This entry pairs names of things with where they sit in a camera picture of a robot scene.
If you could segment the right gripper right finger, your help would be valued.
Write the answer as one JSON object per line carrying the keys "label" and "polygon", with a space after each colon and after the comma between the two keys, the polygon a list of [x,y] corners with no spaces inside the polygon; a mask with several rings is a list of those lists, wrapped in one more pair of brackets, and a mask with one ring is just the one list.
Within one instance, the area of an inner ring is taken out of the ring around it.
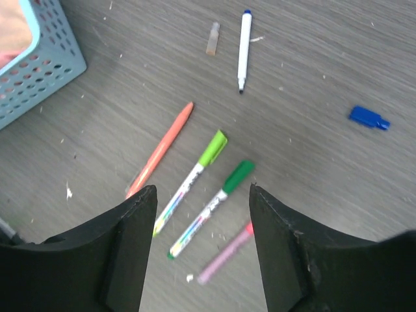
{"label": "right gripper right finger", "polygon": [[295,211],[263,188],[249,196],[269,311],[414,311],[415,232],[374,242]]}

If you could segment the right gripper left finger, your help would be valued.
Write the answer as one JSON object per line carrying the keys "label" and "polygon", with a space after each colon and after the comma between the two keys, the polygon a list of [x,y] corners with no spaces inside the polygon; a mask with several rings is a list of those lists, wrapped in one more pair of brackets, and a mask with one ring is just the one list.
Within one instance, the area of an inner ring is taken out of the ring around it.
{"label": "right gripper left finger", "polygon": [[2,311],[138,311],[157,212],[148,185],[40,244],[1,223]]}

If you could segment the pink highlighter pen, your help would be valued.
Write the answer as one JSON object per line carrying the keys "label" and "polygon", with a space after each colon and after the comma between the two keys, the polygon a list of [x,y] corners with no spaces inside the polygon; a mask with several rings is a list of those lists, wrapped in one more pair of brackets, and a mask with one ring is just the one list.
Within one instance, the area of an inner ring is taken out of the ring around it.
{"label": "pink highlighter pen", "polygon": [[248,222],[228,244],[205,266],[197,277],[205,285],[254,235],[252,222]]}

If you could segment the orange slim pen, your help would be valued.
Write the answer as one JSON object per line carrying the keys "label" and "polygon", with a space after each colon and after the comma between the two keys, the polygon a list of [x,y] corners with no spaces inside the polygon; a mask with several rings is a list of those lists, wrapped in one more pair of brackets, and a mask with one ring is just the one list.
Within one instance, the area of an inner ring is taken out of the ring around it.
{"label": "orange slim pen", "polygon": [[150,175],[156,169],[157,165],[160,163],[182,128],[185,126],[189,116],[192,113],[194,108],[194,103],[188,103],[184,109],[179,113],[169,130],[163,136],[158,146],[155,148],[151,156],[149,157],[146,165],[143,167],[142,171],[135,178],[131,186],[129,187],[125,198],[128,199],[135,193],[137,193],[144,185],[145,182],[150,178]]}

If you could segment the white marker green end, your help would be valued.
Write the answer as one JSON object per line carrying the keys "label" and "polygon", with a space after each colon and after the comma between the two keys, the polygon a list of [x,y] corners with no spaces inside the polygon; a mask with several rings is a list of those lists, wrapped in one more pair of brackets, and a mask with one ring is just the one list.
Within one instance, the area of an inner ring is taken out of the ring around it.
{"label": "white marker green end", "polygon": [[214,195],[211,201],[202,209],[198,216],[184,230],[181,236],[173,243],[168,251],[168,258],[175,259],[189,244],[200,228],[210,219],[214,210],[224,202],[229,195],[251,174],[255,164],[249,160],[243,160],[227,177],[222,188]]}

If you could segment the white marker lime end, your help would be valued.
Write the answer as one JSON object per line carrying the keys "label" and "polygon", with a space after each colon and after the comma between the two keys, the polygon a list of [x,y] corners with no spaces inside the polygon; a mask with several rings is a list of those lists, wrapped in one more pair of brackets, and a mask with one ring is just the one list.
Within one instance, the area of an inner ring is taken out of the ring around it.
{"label": "white marker lime end", "polygon": [[175,194],[171,197],[170,201],[166,204],[166,207],[162,210],[161,214],[155,221],[153,228],[153,236],[158,235],[163,227],[168,223],[170,217],[177,209],[183,198],[191,189],[193,183],[199,178],[204,169],[214,163],[216,158],[219,156],[221,151],[225,148],[228,143],[227,136],[218,130],[214,137],[211,139],[209,145],[200,156],[198,162],[195,164],[193,169],[190,171],[188,176],[179,186]]}

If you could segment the small clear pen cap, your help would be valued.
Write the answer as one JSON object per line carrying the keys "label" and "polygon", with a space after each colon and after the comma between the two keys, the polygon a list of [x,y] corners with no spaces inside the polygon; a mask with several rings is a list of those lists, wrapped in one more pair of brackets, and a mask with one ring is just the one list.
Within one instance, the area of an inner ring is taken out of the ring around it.
{"label": "small clear pen cap", "polygon": [[218,38],[219,38],[219,30],[220,30],[219,22],[214,22],[211,27],[211,31],[210,31],[209,39],[207,43],[207,48],[206,48],[207,55],[213,56],[216,53],[216,47],[217,47]]}

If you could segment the white marker blue end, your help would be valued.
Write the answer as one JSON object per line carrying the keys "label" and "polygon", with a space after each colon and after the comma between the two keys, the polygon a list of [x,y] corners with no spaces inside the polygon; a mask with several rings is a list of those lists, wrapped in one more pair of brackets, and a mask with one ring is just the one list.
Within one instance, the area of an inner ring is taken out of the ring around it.
{"label": "white marker blue end", "polygon": [[250,46],[250,33],[252,26],[251,10],[245,10],[241,19],[240,28],[240,44],[239,44],[239,60],[237,70],[237,82],[239,86],[239,94],[244,92],[244,86],[247,77],[248,52]]}

